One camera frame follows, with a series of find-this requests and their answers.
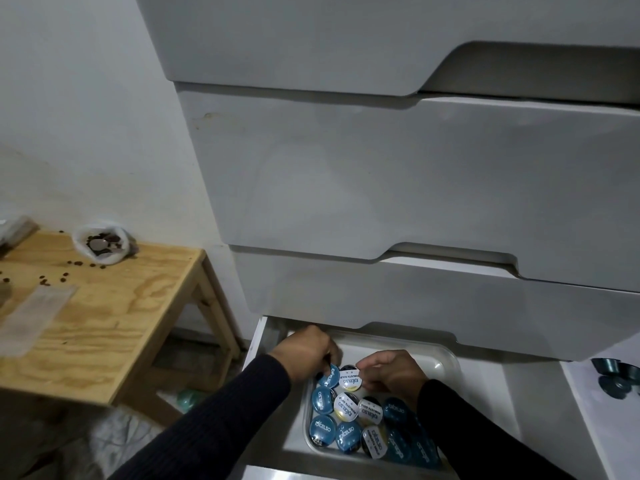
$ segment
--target black sleeve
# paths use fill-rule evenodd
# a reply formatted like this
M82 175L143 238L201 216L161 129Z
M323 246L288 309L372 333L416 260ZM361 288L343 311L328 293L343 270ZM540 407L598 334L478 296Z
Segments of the black sleeve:
M461 480L510 479L518 476L516 469L530 478L573 479L440 381L432 379L422 386L417 414Z
M290 389L283 366L270 355L260 356L156 436L111 478L224 479Z

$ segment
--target person's right hand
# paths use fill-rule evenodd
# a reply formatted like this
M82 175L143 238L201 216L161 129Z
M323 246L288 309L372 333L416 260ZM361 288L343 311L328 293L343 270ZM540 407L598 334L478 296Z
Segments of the person's right hand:
M382 350L356 364L362 386L369 391L390 392L415 411L427 376L406 350Z

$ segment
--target plastic bag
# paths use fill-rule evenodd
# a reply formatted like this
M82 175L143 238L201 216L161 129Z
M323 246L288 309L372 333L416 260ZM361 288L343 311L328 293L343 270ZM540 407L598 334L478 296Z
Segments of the plastic bag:
M97 264L116 264L132 251L131 238L117 225L82 226L75 229L71 238L76 250Z

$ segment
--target closed drawer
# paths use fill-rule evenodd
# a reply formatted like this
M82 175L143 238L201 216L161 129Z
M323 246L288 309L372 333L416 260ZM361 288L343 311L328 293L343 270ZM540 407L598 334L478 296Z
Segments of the closed drawer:
M255 355L269 351L288 333L306 324L263 317L245 366ZM385 330L380 336L372 329L368 335L357 338L338 328L326 330L341 348L350 352L357 348L361 354L388 346L405 348L415 354L425 343L449 348L460 364L462 383L459 387L466 391L467 400L480 412L576 478L606 478L558 362L460 346L428 333L411 332L408 335L401 330ZM456 477L450 471L436 473L380 461L360 463L348 456L318 455L305 441L307 425L301 407L304 389L304 385L293 387L285 403L254 438L241 460L246 465L240 469L245 479L253 478L256 473L273 478L302 474L340 480ZM500 451L496 451L494 460L487 461L501 461Z
M180 86L223 241L372 260L402 242L640 291L640 112Z
M640 294L522 280L498 267L245 250L234 250L234 259L249 307L260 314L437 330L461 344L563 360L583 360L640 331Z
M640 0L138 3L167 78L205 84L406 96L471 41L640 47Z

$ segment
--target person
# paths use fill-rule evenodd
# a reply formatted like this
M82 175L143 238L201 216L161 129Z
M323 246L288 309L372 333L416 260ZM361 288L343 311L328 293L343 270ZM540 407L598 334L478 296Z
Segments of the person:
M327 358L340 363L340 350L318 327L293 333L156 436L111 478L226 478L292 384L328 372ZM408 352L376 352L356 366L364 388L389 391L416 412L461 480L512 478L514 468L532 478L573 478L485 418L453 389L428 379Z

